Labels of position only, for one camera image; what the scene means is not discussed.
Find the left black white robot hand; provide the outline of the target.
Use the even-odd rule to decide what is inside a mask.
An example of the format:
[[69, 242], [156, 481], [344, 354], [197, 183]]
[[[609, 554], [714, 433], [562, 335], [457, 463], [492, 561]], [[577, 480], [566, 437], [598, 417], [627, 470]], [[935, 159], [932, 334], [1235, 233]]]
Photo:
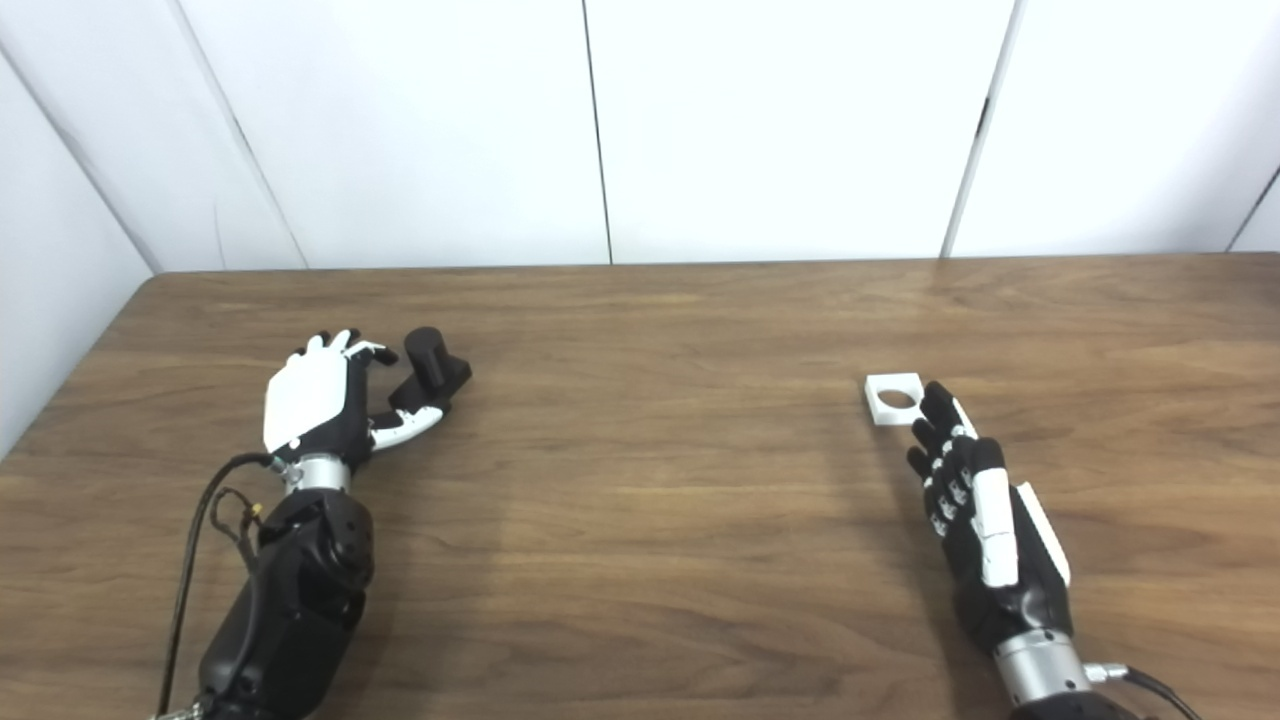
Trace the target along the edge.
[[360, 338], [355, 328], [312, 334], [268, 383], [262, 443], [288, 464], [333, 456], [355, 470], [374, 454], [403, 445], [439, 424], [448, 409], [434, 404], [369, 410], [369, 372], [397, 364], [385, 345]]

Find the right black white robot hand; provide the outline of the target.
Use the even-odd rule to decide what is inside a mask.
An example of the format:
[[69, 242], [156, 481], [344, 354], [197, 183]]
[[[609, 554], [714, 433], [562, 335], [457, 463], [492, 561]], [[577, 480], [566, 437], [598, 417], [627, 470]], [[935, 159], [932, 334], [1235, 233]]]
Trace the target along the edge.
[[1033, 484], [1011, 479], [1001, 443], [978, 433], [940, 382], [925, 384], [920, 411], [906, 460], [954, 579], [960, 628], [987, 653], [1028, 632], [1073, 635], [1070, 564]]

